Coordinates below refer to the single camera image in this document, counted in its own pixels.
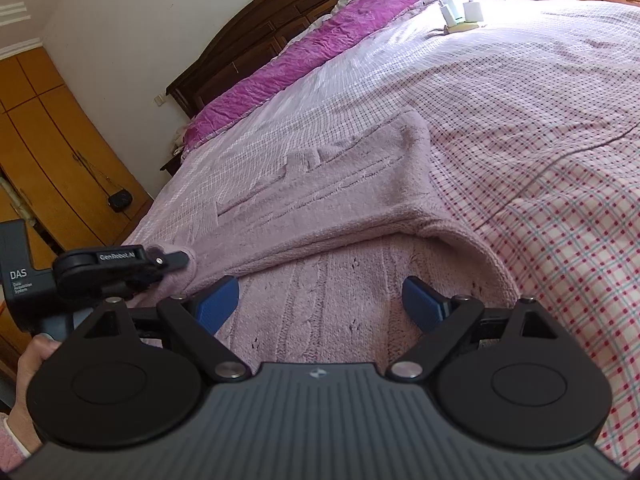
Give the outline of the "person left hand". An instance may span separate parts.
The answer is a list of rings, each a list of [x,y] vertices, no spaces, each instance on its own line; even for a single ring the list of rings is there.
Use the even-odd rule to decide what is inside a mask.
[[[52,356],[60,344],[49,334],[33,336],[18,359],[15,403],[8,417],[8,427],[29,453],[36,452],[40,448],[41,441],[26,405],[27,389],[43,362]]]

